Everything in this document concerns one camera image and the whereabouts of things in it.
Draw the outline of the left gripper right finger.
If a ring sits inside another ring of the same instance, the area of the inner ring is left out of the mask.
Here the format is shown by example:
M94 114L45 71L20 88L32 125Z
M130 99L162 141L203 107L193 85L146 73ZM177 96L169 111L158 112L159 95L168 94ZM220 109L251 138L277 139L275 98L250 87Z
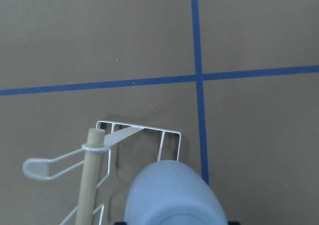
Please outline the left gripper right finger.
M228 225L240 225L237 221L228 221Z

